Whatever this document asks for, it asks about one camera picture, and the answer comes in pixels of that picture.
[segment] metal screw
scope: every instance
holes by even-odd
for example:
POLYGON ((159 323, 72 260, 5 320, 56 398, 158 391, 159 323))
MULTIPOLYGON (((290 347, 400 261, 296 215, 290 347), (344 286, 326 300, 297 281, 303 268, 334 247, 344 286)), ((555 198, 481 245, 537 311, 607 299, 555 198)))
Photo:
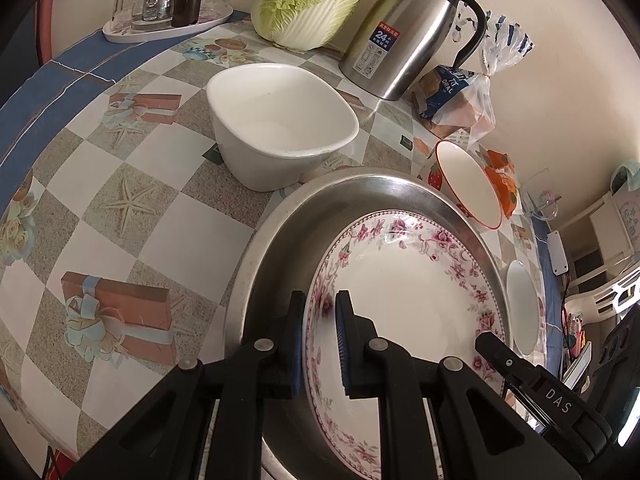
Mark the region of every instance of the metal screw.
POLYGON ((271 339, 263 337, 262 339, 258 339, 258 341, 254 343, 254 348, 258 352, 268 352, 273 348, 273 341, 271 339))
POLYGON ((372 350, 383 351, 389 347, 389 343, 386 342, 386 339, 382 339, 381 337, 375 337, 371 341, 369 341, 369 348, 372 350))
POLYGON ((447 370, 450 370, 452 372, 459 372, 460 370, 462 370, 462 361, 457 357, 447 357, 444 359, 442 364, 444 364, 444 367, 447 370))
POLYGON ((185 370, 185 371, 193 370, 197 365, 198 365, 198 358, 193 356, 183 357, 178 361, 178 368, 180 368, 180 370, 185 370))

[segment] sticker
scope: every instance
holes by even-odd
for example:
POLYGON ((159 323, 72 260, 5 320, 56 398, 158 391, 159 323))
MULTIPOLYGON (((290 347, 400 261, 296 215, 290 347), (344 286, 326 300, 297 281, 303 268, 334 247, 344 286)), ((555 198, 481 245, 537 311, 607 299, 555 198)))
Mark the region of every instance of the sticker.
POLYGON ((398 30, 395 30, 385 22, 378 23, 376 30, 367 40, 364 50, 353 64, 353 69, 367 79, 371 79, 371 76, 373 76, 399 37, 400 32, 398 30))

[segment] floral plate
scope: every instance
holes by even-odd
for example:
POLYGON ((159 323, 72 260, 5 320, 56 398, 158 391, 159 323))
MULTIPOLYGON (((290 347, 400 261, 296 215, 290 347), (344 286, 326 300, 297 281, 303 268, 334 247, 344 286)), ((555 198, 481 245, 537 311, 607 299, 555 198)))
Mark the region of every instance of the floral plate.
POLYGON ((455 355, 498 393, 502 377, 476 353, 474 342, 487 330, 504 341, 502 319, 466 247, 424 216, 371 213, 334 240, 306 299, 306 393, 334 453, 361 477, 378 480, 377 400, 350 400, 342 387, 334 313, 338 290, 349 291, 355 313, 372 319, 379 336, 422 359, 439 362, 455 355))

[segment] power strip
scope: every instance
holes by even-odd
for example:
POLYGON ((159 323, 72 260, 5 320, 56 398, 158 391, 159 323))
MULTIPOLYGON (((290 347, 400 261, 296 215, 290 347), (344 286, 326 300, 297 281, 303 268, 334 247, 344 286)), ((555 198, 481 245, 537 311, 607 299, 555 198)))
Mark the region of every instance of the power strip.
POLYGON ((569 272, 569 265, 566 262, 566 254, 558 231, 551 231, 546 237, 546 246, 551 257, 551 268, 556 276, 569 272))

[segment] beige wall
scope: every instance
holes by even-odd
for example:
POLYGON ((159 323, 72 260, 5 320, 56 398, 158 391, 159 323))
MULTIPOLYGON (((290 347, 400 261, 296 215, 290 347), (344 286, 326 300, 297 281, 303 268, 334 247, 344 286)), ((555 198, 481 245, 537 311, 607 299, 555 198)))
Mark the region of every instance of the beige wall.
MULTIPOLYGON (((55 0, 54 52, 110 18, 113 0, 55 0)), ((249 10, 253 0, 232 0, 249 10)), ((375 0, 362 0, 335 38, 346 46, 375 0)), ((492 79, 497 127, 485 140, 511 154, 521 180, 549 167, 561 215, 582 210, 607 189, 620 160, 640 156, 640 60, 600 0, 478 0, 521 23, 536 43, 492 79)), ((451 63, 447 41, 434 58, 451 63)), ((465 65, 476 68, 476 56, 465 65)))

